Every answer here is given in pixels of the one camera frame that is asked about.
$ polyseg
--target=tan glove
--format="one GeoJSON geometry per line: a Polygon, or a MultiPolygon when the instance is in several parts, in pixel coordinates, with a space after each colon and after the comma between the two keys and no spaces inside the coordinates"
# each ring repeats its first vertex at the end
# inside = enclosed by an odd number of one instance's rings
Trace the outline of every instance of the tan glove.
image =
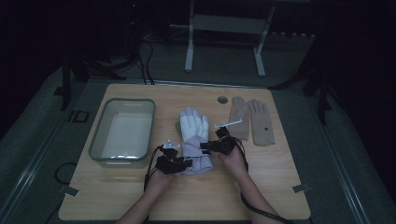
{"type": "Polygon", "coordinates": [[[242,119],[241,123],[228,126],[228,131],[232,137],[241,140],[248,140],[248,133],[250,130],[250,114],[248,112],[248,103],[239,96],[233,97],[233,104],[230,110],[229,122],[238,121],[242,119]]]}
{"type": "Polygon", "coordinates": [[[257,146],[267,146],[275,142],[271,116],[267,105],[256,99],[248,103],[251,115],[253,143],[257,146]]]}

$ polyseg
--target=black cable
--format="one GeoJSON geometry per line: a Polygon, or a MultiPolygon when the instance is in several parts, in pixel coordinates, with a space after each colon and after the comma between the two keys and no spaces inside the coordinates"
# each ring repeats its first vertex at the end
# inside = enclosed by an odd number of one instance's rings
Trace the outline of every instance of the black cable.
{"type": "Polygon", "coordinates": [[[146,73],[148,74],[148,79],[149,79],[151,85],[155,85],[154,80],[152,79],[152,77],[151,77],[151,75],[149,73],[149,61],[151,59],[152,53],[154,52],[154,47],[152,47],[152,45],[146,40],[142,40],[142,42],[147,44],[147,45],[149,45],[150,48],[151,48],[151,52],[150,52],[150,54],[148,56],[148,61],[146,62],[146,73]]]}
{"type": "Polygon", "coordinates": [[[147,85],[148,83],[147,83],[146,77],[145,77],[145,70],[144,70],[144,65],[143,65],[142,58],[140,57],[140,55],[138,55],[137,59],[139,60],[140,65],[142,66],[142,78],[143,78],[143,81],[145,82],[145,85],[147,85]]]}
{"type": "Polygon", "coordinates": [[[269,217],[269,218],[271,218],[271,219],[280,221],[280,222],[285,223],[285,224],[293,224],[292,221],[287,220],[287,219],[285,219],[285,218],[283,218],[283,217],[280,217],[280,216],[274,215],[274,214],[272,214],[272,213],[265,212],[265,211],[262,211],[262,210],[260,210],[260,209],[258,209],[258,208],[253,207],[250,203],[248,203],[247,199],[246,199],[245,196],[242,194],[242,192],[241,192],[241,199],[242,199],[242,203],[243,203],[248,209],[250,209],[251,211],[253,211],[253,212],[255,212],[255,213],[258,213],[258,214],[260,214],[260,215],[262,215],[262,216],[269,217]]]}
{"type": "MultiPolygon", "coordinates": [[[[148,164],[148,172],[146,173],[146,176],[145,176],[145,183],[144,183],[144,186],[143,186],[143,191],[146,191],[146,186],[148,185],[149,179],[158,170],[158,169],[155,169],[154,171],[151,172],[151,165],[152,165],[152,162],[154,161],[155,154],[162,147],[163,147],[163,145],[161,145],[160,147],[156,147],[154,149],[154,151],[152,152],[152,154],[151,154],[151,159],[149,160],[149,164],[148,164]]],[[[145,218],[143,223],[146,224],[148,222],[149,222],[149,215],[145,218]]]]}
{"type": "MultiPolygon", "coordinates": [[[[247,161],[247,158],[246,158],[245,148],[244,148],[244,145],[242,144],[242,141],[239,140],[238,138],[235,138],[235,137],[230,136],[229,134],[227,134],[227,136],[228,136],[228,137],[231,137],[231,139],[233,139],[233,141],[235,142],[235,144],[236,144],[238,150],[239,150],[239,151],[241,152],[241,154],[242,154],[242,157],[243,157],[243,159],[244,159],[244,161],[245,161],[245,167],[247,168],[247,171],[248,171],[248,161],[247,161]]],[[[268,213],[268,212],[262,211],[261,209],[258,209],[258,208],[256,208],[256,207],[253,207],[250,203],[248,203],[248,201],[246,200],[246,198],[245,198],[245,196],[242,194],[242,192],[241,192],[241,200],[242,200],[242,203],[243,203],[248,209],[250,209],[251,211],[253,211],[253,212],[257,213],[257,214],[260,214],[260,215],[265,216],[265,217],[269,217],[269,218],[271,218],[271,219],[280,221],[280,222],[285,223],[285,224],[292,224],[292,223],[293,223],[292,221],[287,220],[287,219],[285,219],[285,218],[283,218],[283,217],[280,217],[280,216],[274,215],[274,214],[272,214],[272,213],[268,213]]]]}

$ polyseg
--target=forearm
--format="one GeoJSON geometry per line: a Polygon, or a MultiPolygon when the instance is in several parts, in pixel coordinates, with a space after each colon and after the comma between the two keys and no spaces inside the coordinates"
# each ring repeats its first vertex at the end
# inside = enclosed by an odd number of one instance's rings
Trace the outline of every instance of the forearm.
{"type": "MultiPolygon", "coordinates": [[[[262,193],[257,188],[256,184],[251,179],[251,177],[248,173],[245,173],[240,176],[235,176],[234,178],[235,178],[239,188],[241,189],[241,193],[244,195],[246,201],[251,206],[278,216],[278,213],[276,212],[276,210],[262,196],[262,193]]],[[[253,212],[251,210],[249,210],[249,216],[250,216],[251,222],[253,224],[256,224],[256,223],[265,223],[265,224],[281,223],[279,221],[276,221],[269,217],[265,217],[265,216],[260,215],[256,212],[253,212]]]]}
{"type": "Polygon", "coordinates": [[[142,224],[149,215],[158,197],[145,192],[139,200],[120,218],[117,224],[142,224]]]}

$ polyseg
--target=wooden table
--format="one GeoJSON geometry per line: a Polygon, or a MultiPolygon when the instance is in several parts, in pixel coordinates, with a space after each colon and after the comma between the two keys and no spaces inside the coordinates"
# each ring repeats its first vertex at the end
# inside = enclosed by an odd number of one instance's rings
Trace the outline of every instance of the wooden table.
{"type": "MultiPolygon", "coordinates": [[[[65,196],[59,217],[63,220],[115,220],[143,192],[147,167],[104,168],[89,156],[92,136],[107,100],[149,98],[155,102],[152,151],[168,139],[182,142],[175,124],[179,121],[179,112],[187,106],[199,108],[202,115],[208,115],[209,140],[216,140],[214,124],[228,121],[234,96],[267,103],[273,122],[274,145],[255,146],[251,133],[248,141],[244,141],[252,178],[282,217],[309,218],[310,210],[304,192],[295,193],[292,189],[301,182],[271,92],[260,89],[132,84],[108,86],[70,183],[70,187],[80,190],[80,194],[76,198],[65,196]],[[219,96],[227,97],[229,102],[220,104],[219,96]]],[[[215,166],[212,172],[177,178],[154,207],[150,220],[248,220],[239,188],[220,161],[216,158],[212,160],[215,166]]]]}

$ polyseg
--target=metal frame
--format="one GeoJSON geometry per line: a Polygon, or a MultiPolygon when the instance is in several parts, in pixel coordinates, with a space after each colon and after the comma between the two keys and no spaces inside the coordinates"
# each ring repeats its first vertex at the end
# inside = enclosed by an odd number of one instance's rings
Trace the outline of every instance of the metal frame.
{"type": "Polygon", "coordinates": [[[194,29],[211,30],[222,32],[235,32],[243,34],[260,35],[259,44],[253,48],[259,77],[265,77],[264,65],[262,63],[262,47],[274,16],[276,7],[271,7],[266,20],[232,18],[221,16],[207,16],[194,14],[194,0],[190,0],[190,24],[189,24],[189,45],[187,47],[186,64],[184,70],[192,71],[192,61],[194,54],[194,29]]]}

